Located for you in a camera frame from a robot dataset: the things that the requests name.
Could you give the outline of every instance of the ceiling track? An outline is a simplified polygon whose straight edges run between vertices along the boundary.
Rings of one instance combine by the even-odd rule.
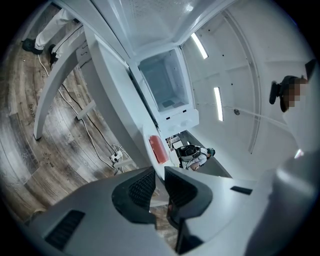
[[[236,22],[236,20],[228,10],[222,11],[221,14],[223,15],[226,23],[230,26],[230,28],[234,32],[235,36],[238,38],[239,43],[242,46],[243,53],[247,58],[247,66],[251,73],[251,82],[253,84],[253,96],[254,96],[253,112],[257,114],[254,116],[252,135],[251,135],[251,140],[248,147],[248,151],[252,154],[257,141],[259,127],[260,127],[260,120],[261,120],[261,117],[259,116],[261,115],[260,76],[259,76],[259,72],[258,72],[258,68],[255,62],[254,56],[248,44],[248,41],[245,35],[243,34],[241,28],[239,27],[238,23]]]

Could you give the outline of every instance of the red object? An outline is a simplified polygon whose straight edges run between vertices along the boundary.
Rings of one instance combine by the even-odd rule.
[[[152,135],[149,138],[153,153],[156,157],[156,160],[159,164],[164,164],[166,161],[169,160],[169,156],[167,151],[162,143],[161,139],[157,135]]]

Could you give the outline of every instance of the ceiling light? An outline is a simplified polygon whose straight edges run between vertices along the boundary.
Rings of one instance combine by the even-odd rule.
[[[305,153],[301,150],[301,149],[298,149],[298,151],[296,152],[294,158],[298,158],[298,157],[301,157],[303,156]]]
[[[221,96],[220,96],[219,87],[214,87],[214,94],[215,94],[216,107],[218,109],[218,118],[220,121],[223,121],[224,115],[222,112],[222,103],[221,103]]]
[[[198,46],[200,53],[202,54],[202,57],[204,59],[208,58],[208,54],[206,53],[205,48],[203,47],[203,45],[201,44],[199,38],[197,37],[197,35],[195,33],[193,33],[191,35],[192,39],[194,40],[196,46]]]

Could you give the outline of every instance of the power strip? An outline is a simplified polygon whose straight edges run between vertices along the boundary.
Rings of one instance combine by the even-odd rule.
[[[122,152],[119,150],[116,154],[113,154],[110,156],[110,159],[113,163],[119,162],[120,158],[122,158]]]

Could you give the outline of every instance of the white ceiling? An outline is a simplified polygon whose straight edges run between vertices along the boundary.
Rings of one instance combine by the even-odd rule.
[[[312,52],[293,21],[268,0],[239,0],[196,34],[209,57],[202,58],[191,38],[183,45],[200,116],[190,132],[216,148],[216,159],[231,176],[257,180],[298,150],[269,93],[273,80],[306,75]],[[220,87],[223,122],[214,87]],[[243,111],[237,116],[232,108],[258,117]]]

